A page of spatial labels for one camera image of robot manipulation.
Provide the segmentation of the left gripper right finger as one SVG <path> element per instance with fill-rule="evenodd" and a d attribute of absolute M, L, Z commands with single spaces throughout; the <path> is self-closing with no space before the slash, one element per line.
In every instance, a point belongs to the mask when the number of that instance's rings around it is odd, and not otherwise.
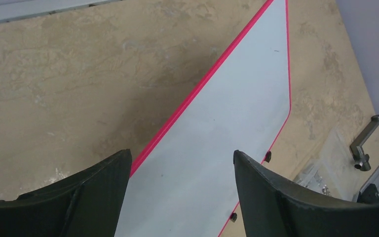
<path fill-rule="evenodd" d="M 379 237 L 379 204 L 314 192 L 239 150 L 233 154 L 233 165 L 249 237 Z"/>

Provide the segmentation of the black whiteboard clip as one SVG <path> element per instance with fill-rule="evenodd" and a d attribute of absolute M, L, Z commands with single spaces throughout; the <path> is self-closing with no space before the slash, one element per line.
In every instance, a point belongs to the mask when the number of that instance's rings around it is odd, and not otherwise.
<path fill-rule="evenodd" d="M 229 220 L 232 221 L 232 222 L 235 222 L 238 218 L 238 215 L 236 212 L 233 212 L 230 217 L 229 217 Z"/>
<path fill-rule="evenodd" d="M 267 153 L 265 154 L 264 162 L 269 163 L 271 160 L 271 156 L 272 156 L 271 151 L 267 151 Z"/>

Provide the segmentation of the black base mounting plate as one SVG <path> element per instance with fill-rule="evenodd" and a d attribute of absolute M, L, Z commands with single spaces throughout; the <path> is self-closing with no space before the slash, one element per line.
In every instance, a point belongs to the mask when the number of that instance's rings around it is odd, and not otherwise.
<path fill-rule="evenodd" d="M 379 191 L 376 185 L 370 183 L 363 191 L 360 191 L 356 202 L 364 204 L 378 204 Z"/>

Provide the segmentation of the clear plastic screw box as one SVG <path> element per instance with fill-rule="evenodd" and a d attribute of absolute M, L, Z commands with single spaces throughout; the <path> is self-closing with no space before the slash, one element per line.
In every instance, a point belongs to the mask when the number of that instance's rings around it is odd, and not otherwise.
<path fill-rule="evenodd" d="M 335 127 L 327 136 L 319 155 L 309 159 L 294 182 L 314 192 L 346 201 L 355 201 L 360 171 L 343 136 Z"/>

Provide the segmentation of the pink framed whiteboard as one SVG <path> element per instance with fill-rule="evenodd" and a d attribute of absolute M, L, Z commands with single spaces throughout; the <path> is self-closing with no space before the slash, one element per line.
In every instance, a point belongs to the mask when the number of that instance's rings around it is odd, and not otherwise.
<path fill-rule="evenodd" d="M 233 152 L 264 160 L 291 111 L 288 3 L 268 0 L 134 160 L 118 237 L 217 237 Z"/>

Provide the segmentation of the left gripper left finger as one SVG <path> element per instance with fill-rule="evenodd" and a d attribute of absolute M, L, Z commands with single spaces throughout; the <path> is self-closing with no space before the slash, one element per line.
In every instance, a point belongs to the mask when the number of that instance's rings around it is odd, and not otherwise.
<path fill-rule="evenodd" d="M 0 200 L 0 237 L 112 237 L 132 164 L 129 149 L 53 184 Z"/>

